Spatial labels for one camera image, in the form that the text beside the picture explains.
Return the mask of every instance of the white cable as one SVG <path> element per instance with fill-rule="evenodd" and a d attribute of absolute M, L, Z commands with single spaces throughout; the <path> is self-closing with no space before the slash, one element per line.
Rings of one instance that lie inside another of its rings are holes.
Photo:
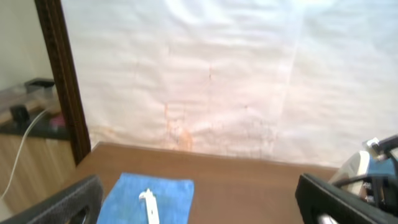
<path fill-rule="evenodd" d="M 27 135 L 30 133 L 30 130 L 32 130 L 32 128 L 35 126 L 35 124 L 39 121 L 39 119 L 40 119 L 41 117 L 43 117 L 43 115 L 47 112 L 47 110 L 48 110 L 48 109 L 43 110 L 42 112 L 40 112 L 39 115 L 37 115 L 37 116 L 35 117 L 35 119 L 33 119 L 33 121 L 31 122 L 31 124 L 27 127 L 27 129 L 26 129 L 26 131 L 25 131 L 25 133 L 24 133 L 24 136 L 22 137 L 21 144 L 19 145 L 17 157 L 15 158 L 15 162 L 14 162 L 14 167 L 12 168 L 12 171 L 11 171 L 10 180 L 9 180 L 9 182 L 8 182 L 8 185 L 7 185 L 7 187 L 6 187 L 5 191 L 4 191 L 4 193 L 1 195 L 0 200 L 2 200 L 2 199 L 4 198 L 4 196 L 6 195 L 8 189 L 10 188 L 12 178 L 14 177 L 15 168 L 17 167 L 17 162 L 18 162 L 19 154 L 20 154 L 21 151 L 22 151 L 22 147 L 24 146 L 25 139 L 26 139 Z"/>

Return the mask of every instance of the wooden table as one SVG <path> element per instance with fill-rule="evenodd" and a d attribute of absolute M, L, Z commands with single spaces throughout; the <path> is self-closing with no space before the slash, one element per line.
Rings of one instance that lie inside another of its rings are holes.
<path fill-rule="evenodd" d="M 335 170 L 100 144 L 77 167 L 70 185 L 98 174 L 106 195 L 122 172 L 192 179 L 190 224 L 302 223 L 294 192 L 303 172 L 329 179 Z"/>

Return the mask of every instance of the white plastic tool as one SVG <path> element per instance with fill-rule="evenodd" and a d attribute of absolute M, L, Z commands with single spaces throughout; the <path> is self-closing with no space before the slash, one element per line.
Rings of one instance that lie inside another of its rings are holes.
<path fill-rule="evenodd" d="M 159 214 L 157 213 L 157 204 L 154 194 L 147 189 L 139 194 L 139 199 L 145 199 L 147 205 L 148 223 L 159 224 Z"/>

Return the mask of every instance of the white backdrop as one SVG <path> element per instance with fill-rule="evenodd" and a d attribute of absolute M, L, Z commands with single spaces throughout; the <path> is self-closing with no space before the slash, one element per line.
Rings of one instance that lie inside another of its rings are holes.
<path fill-rule="evenodd" d="M 395 0 L 64 0 L 98 141 L 339 166 L 398 133 Z"/>

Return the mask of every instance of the white object on blue cloth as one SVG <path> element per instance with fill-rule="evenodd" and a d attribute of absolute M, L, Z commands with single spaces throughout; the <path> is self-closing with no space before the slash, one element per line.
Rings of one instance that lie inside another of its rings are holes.
<path fill-rule="evenodd" d="M 188 223 L 194 184 L 192 180 L 170 180 L 123 173 L 107 196 L 97 223 L 148 224 L 145 201 L 138 196 L 150 189 L 156 196 L 161 224 Z"/>

